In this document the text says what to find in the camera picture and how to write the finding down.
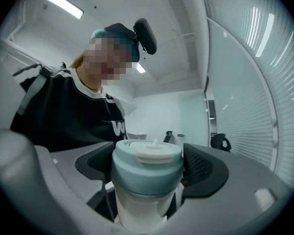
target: gray strap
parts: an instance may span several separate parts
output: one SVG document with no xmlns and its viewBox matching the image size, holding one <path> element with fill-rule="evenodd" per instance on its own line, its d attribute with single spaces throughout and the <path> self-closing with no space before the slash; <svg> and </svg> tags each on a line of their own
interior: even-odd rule
<svg viewBox="0 0 294 235">
<path fill-rule="evenodd" d="M 29 102 L 31 99 L 41 90 L 41 88 L 44 86 L 47 78 L 39 74 L 34 82 L 29 86 L 26 95 L 24 96 L 23 100 L 21 101 L 20 107 L 18 109 L 18 114 L 23 115 Z"/>
</svg>

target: black sweatshirt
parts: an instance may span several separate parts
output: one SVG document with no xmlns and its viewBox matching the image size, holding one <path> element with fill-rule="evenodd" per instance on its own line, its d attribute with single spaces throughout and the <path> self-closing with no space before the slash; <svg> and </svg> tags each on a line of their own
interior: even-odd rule
<svg viewBox="0 0 294 235">
<path fill-rule="evenodd" d="M 39 71 L 40 66 L 24 68 L 14 78 L 27 92 Z M 25 113 L 16 113 L 11 129 L 50 152 L 127 139 L 119 100 L 104 93 L 104 89 L 100 93 L 89 90 L 75 69 L 49 77 Z"/>
</svg>

